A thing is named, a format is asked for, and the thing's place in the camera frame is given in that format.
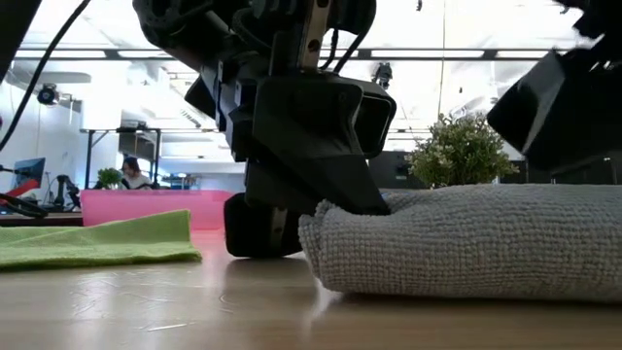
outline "gray microfiber cloth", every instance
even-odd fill
[[[330,290],[622,301],[622,187],[481,185],[390,193],[392,215],[328,203],[300,219]]]

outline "green microfiber cloth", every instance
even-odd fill
[[[97,227],[0,227],[0,270],[200,260],[187,210]]]

